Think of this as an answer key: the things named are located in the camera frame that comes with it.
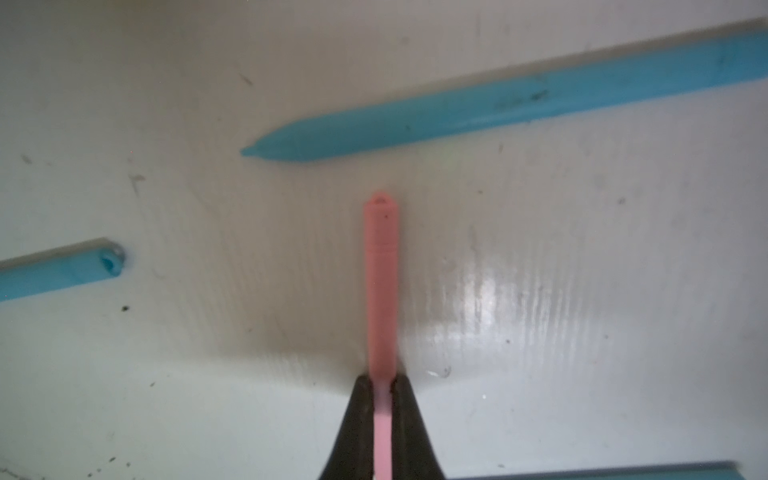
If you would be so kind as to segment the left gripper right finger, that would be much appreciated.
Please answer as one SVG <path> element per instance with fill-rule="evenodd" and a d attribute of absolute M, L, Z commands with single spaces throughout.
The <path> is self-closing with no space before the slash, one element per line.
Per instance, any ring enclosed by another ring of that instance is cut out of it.
<path fill-rule="evenodd" d="M 445 480 L 433 451 L 410 380 L 398 374 L 391 387 L 392 478 L 394 480 Z"/>

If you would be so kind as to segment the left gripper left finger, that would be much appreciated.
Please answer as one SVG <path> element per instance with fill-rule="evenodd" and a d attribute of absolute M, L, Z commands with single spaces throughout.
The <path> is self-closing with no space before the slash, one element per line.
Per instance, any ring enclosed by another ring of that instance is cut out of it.
<path fill-rule="evenodd" d="M 320 480 L 371 480 L 374 473 L 374 389 L 356 378 L 336 440 Z"/>

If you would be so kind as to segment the pink stylus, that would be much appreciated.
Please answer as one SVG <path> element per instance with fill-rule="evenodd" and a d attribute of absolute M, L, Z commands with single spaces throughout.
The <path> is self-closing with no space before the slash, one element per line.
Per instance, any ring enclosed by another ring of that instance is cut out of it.
<path fill-rule="evenodd" d="M 391 385 L 397 373 L 399 209 L 376 192 L 365 203 L 368 374 L 373 386 L 373 477 L 392 479 Z"/>

